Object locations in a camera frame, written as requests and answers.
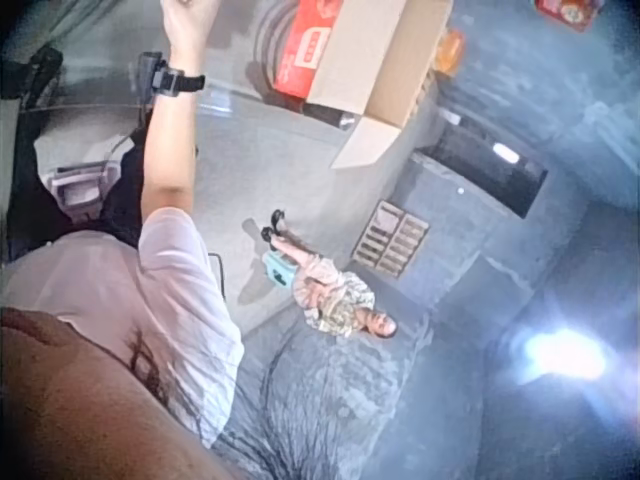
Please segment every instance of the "woman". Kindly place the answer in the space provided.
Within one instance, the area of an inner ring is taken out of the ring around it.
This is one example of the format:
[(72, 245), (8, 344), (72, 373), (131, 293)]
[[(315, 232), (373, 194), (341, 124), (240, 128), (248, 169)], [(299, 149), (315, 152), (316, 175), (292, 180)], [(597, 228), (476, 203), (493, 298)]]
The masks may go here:
[[(218, 5), (163, 0), (170, 68), (201, 75)], [(190, 217), (195, 114), (194, 93), (158, 96), (84, 229), (39, 182), (37, 126), (19, 125), (7, 222), (10, 253), (28, 253), (3, 271), (3, 420), (36, 478), (228, 478), (156, 402), (209, 447), (244, 353)]]
[(282, 210), (271, 216), (263, 239), (299, 265), (293, 298), (304, 310), (311, 327), (335, 336), (348, 337), (365, 331), (382, 338), (396, 334), (396, 323), (374, 310), (375, 294), (360, 277), (339, 271), (332, 260), (306, 250), (291, 234)]

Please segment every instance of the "black wristwatch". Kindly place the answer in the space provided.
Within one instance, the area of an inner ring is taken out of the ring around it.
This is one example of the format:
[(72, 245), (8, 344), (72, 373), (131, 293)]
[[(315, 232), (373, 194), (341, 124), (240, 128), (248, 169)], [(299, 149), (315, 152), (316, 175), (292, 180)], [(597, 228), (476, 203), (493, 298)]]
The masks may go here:
[(153, 91), (169, 97), (177, 97), (180, 92), (197, 92), (204, 88), (204, 75), (185, 77), (183, 70), (170, 68), (164, 60), (153, 75)]

